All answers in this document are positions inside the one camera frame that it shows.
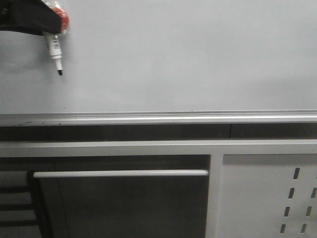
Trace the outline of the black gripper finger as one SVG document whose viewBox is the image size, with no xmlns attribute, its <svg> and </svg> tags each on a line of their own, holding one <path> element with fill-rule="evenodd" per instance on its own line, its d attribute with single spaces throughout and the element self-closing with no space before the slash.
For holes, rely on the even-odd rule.
<svg viewBox="0 0 317 238">
<path fill-rule="evenodd" d="M 41 0 L 2 0 L 0 30 L 31 35 L 61 33 L 62 18 Z"/>
</svg>

